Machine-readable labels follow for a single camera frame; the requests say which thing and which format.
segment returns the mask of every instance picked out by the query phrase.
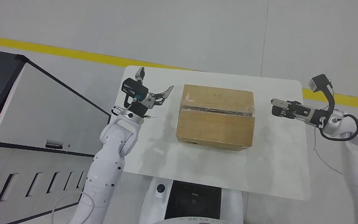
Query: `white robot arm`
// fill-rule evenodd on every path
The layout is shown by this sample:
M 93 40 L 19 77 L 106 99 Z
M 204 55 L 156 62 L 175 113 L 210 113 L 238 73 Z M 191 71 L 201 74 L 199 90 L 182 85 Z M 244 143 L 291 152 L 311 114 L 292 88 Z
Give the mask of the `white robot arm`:
M 102 131 L 100 140 L 103 147 L 95 155 L 89 168 L 83 192 L 93 201 L 82 195 L 70 224 L 103 223 L 113 191 L 123 173 L 124 158 L 136 144 L 144 118 L 150 118 L 145 113 L 154 105 L 162 105 L 174 88 L 171 86 L 161 94 L 148 92 L 143 86 L 144 68 L 138 70 L 135 78 L 135 80 L 128 78 L 123 82 L 122 91 L 126 93 L 124 103 L 126 109 L 118 106 L 112 109 L 112 113 L 117 115 L 117 118 Z M 128 103 L 129 97 L 133 98 L 131 104 Z M 129 129 L 134 130 L 133 132 L 125 128 L 128 125 L 131 127 Z
M 318 128 L 325 139 L 341 142 L 343 175 L 353 199 L 355 223 L 358 223 L 358 119 L 335 110 L 335 100 L 327 87 L 332 84 L 326 75 L 312 78 L 309 85 L 313 92 L 324 93 L 329 103 L 327 110 L 311 108 L 297 101 L 272 99 L 272 114 L 302 120 Z

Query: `white tabletop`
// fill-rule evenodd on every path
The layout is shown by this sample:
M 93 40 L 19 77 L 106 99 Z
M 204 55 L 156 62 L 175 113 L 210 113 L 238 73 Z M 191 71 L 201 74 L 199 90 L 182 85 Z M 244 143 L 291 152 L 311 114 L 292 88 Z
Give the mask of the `white tabletop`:
M 134 78 L 138 69 L 127 67 L 123 80 Z M 137 144 L 125 158 L 124 171 L 285 198 L 310 198 L 305 124 L 271 115 L 272 98 L 302 102 L 298 81 L 146 67 L 143 84 L 153 93 L 175 87 L 162 106 L 148 110 L 156 118 L 143 123 Z M 184 84 L 252 91 L 256 111 L 253 146 L 237 152 L 179 143 L 175 134 Z M 124 98 L 119 90 L 116 105 L 123 106 Z

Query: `brown cardboard box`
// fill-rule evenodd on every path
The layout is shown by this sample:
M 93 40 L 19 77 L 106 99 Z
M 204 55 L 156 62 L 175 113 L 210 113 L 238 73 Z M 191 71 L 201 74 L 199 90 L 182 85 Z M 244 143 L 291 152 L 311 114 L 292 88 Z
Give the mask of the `brown cardboard box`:
M 241 151 L 252 146 L 253 92 L 184 85 L 179 142 Z

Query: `yellow floor line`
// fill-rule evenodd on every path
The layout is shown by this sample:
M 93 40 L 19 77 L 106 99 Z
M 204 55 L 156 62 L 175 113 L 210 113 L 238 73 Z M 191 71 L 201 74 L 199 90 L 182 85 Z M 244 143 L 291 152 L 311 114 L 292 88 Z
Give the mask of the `yellow floor line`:
M 142 62 L 140 60 L 119 58 L 119 57 L 105 55 L 105 54 L 83 52 L 81 50 L 59 48 L 57 46 L 34 44 L 34 43 L 23 42 L 23 41 L 18 41 L 18 40 L 11 40 L 11 39 L 6 39 L 6 38 L 0 38 L 0 46 L 5 46 L 8 48 L 16 48 L 16 49 L 20 49 L 20 50 L 29 50 L 32 52 L 52 54 L 52 55 L 57 55 L 57 56 L 62 56 L 62 57 L 67 57 L 67 58 L 75 58 L 75 59 L 79 59 L 79 60 L 88 60 L 90 62 L 110 64 L 113 66 L 121 66 L 121 67 L 143 66 L 143 67 L 190 70 L 190 69 L 180 68 L 180 67 L 175 67 L 175 66 L 164 66 L 162 64 L 157 64 L 157 63 Z
M 327 102 L 326 97 L 322 92 L 312 92 L 312 90 L 303 88 L 302 89 L 303 98 L 309 100 L 317 100 Z M 349 95 L 342 95 L 335 93 L 335 101 L 336 104 L 344 105 L 344 106 L 354 106 L 358 108 L 358 97 L 356 96 L 349 96 Z
M 11 40 L 6 38 L 0 38 L 0 46 L 5 46 L 8 48 L 15 48 L 20 50 L 29 50 L 32 52 L 44 53 L 57 55 L 67 58 L 74 58 L 79 60 L 87 60 L 90 62 L 98 62 L 103 64 L 110 64 L 113 66 L 143 66 L 143 67 L 156 67 L 156 68 L 170 68 L 170 69 L 181 69 L 181 70 L 191 70 L 187 68 L 180 68 L 175 66 L 166 66 L 163 64 L 151 63 L 151 62 L 142 62 L 140 60 L 132 60 L 128 58 L 120 58 L 105 54 L 96 54 L 91 52 L 83 52 L 80 50 L 73 50 L 67 48 L 59 48 L 57 46 L 48 46 L 42 44 L 34 44 L 24 41 Z M 313 93 L 309 89 L 302 89 L 303 98 L 317 101 L 327 101 L 325 96 L 321 93 Z M 345 105 L 345 106 L 354 106 L 358 107 L 358 97 L 335 94 L 336 104 Z

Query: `wire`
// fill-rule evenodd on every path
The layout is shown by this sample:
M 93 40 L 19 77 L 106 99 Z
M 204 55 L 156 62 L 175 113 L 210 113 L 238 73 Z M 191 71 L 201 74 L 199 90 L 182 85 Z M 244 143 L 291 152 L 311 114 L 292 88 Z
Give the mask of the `wire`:
M 316 136 L 315 136 L 315 130 L 316 130 L 316 127 L 314 127 L 314 147 L 313 147 L 313 150 L 316 152 L 316 154 L 317 154 L 317 156 L 318 156 L 318 158 L 324 163 L 324 164 L 326 164 L 331 170 L 333 170 L 333 171 L 335 171 L 335 172 L 337 172 L 337 173 L 339 173 L 339 174 L 342 174 L 343 175 L 343 173 L 341 173 L 341 172 L 339 172 L 338 170 L 336 170 L 336 169 L 334 169 L 332 166 L 330 166 L 328 163 L 326 163 L 321 157 L 320 157 L 320 155 L 318 154 L 318 150 L 316 149 Z
M 88 220 L 88 218 L 91 216 L 93 210 L 95 209 L 95 201 L 93 200 L 93 198 L 92 198 L 89 194 L 87 194 L 87 193 L 85 193 L 85 192 L 74 191 L 74 192 L 70 192 L 70 193 L 66 194 L 65 196 L 63 196 L 62 198 L 60 198 L 60 199 L 57 201 L 57 203 L 55 204 L 54 209 L 52 209 L 52 212 L 51 212 L 51 224 L 54 224 L 54 213 L 55 213 L 56 207 L 57 207 L 57 205 L 60 203 L 60 201 L 61 201 L 62 199 L 64 199 L 66 196 L 68 196 L 68 195 L 70 195 L 70 194 L 75 194 L 75 193 L 80 193 L 80 194 L 86 195 L 87 197 L 89 197 L 89 199 L 90 199 L 91 202 L 92 202 L 92 209 L 91 209 L 91 211 L 89 212 L 88 216 L 83 220 L 83 222 L 81 222 L 81 224 L 84 224 L 84 223 Z
M 319 128 L 319 131 L 320 131 L 322 137 L 325 138 L 325 139 L 331 140 L 331 141 L 336 141 L 336 142 L 350 141 L 350 140 L 354 139 L 355 137 L 357 137 L 357 135 L 358 135 L 358 119 L 357 119 L 355 116 L 351 115 L 351 114 L 345 114 L 345 115 L 343 115 L 343 117 L 345 117 L 345 118 L 348 117 L 348 116 L 355 121 L 356 126 L 357 126 L 357 130 L 356 130 L 356 132 L 355 132 L 353 135 L 349 136 L 348 138 L 331 138 L 331 137 L 326 136 L 326 135 L 323 133 L 323 129 L 322 129 L 322 128 Z

